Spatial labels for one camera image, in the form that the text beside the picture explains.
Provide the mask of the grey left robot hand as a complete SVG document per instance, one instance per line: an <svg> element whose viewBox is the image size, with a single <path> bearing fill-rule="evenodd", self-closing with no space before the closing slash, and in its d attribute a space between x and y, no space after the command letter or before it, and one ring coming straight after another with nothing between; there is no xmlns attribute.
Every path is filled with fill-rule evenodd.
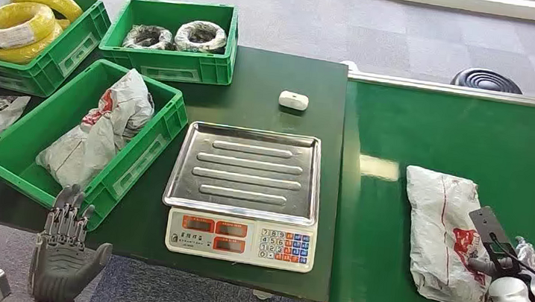
<svg viewBox="0 0 535 302"><path fill-rule="evenodd" d="M85 194L78 184L64 187L37 234L28 274L32 302L75 302L110 262L113 245L92 251L86 246L95 206L82 208Z"/></svg>

